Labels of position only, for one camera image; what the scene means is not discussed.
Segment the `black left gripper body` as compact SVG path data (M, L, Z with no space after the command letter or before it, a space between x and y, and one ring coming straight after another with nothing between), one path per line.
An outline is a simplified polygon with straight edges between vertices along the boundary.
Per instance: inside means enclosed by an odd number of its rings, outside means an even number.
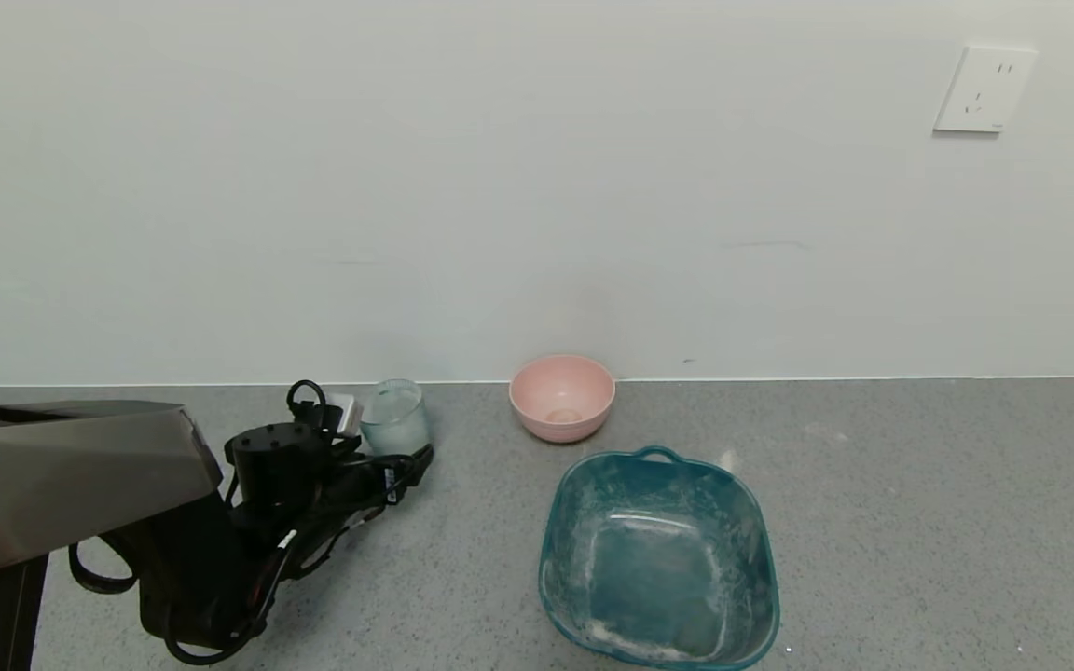
M339 464L333 505L344 513L396 505L409 455L371 456Z

